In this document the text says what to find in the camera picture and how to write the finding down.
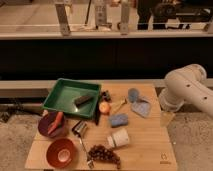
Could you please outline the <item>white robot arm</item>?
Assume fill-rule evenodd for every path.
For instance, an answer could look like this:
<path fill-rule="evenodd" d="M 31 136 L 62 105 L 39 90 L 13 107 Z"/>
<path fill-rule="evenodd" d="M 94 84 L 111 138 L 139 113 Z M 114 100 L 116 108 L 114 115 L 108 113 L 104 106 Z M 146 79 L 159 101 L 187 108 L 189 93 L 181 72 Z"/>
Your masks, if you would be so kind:
<path fill-rule="evenodd" d="M 162 108 L 160 118 L 162 127 L 169 125 L 175 112 L 186 102 L 213 118 L 213 90 L 203 84 L 206 78 L 207 72 L 199 64 L 190 64 L 166 74 L 165 88 L 158 96 Z"/>

